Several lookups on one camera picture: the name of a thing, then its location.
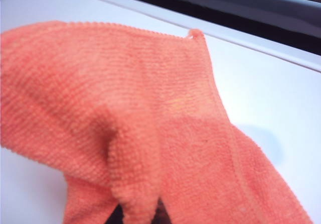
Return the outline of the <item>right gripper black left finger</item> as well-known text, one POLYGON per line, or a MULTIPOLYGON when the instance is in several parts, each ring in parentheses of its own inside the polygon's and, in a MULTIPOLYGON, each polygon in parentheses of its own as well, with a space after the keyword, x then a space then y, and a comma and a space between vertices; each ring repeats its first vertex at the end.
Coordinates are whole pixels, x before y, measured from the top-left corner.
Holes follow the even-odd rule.
POLYGON ((123 210, 120 204, 114 209, 110 215, 110 224, 123 224, 123 210))

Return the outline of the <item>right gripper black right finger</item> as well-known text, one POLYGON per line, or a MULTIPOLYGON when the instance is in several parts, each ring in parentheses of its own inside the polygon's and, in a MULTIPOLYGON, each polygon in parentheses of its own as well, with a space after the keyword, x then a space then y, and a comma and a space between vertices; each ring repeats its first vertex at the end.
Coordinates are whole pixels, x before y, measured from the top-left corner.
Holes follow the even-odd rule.
POLYGON ((166 207, 161 199, 157 202, 157 207, 154 216, 155 224, 172 224, 172 221, 169 217, 169 214, 166 210, 166 207))

